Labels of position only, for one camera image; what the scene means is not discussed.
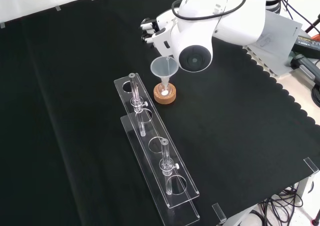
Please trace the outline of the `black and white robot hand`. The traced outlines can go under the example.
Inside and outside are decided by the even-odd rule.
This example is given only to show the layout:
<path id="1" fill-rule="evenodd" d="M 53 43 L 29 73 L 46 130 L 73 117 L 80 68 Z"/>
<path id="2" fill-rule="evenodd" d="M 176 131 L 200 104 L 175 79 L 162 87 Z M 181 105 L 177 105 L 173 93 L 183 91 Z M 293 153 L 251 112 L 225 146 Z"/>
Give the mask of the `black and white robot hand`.
<path id="1" fill-rule="evenodd" d="M 156 19 L 145 18 L 140 24 L 141 40 L 156 48 L 161 56 L 172 56 L 171 31 L 176 22 L 172 10 L 163 12 Z"/>

